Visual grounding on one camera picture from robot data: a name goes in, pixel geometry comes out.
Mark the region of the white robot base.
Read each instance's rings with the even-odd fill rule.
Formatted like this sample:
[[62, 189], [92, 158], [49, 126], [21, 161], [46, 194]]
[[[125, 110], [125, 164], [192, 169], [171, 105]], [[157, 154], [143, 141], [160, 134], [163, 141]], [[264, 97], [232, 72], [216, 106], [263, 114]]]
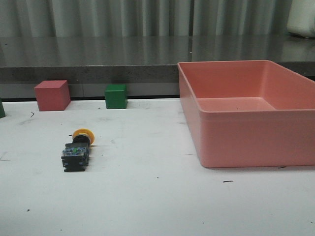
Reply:
[[293, 0], [286, 29], [304, 38], [315, 37], [315, 0]]

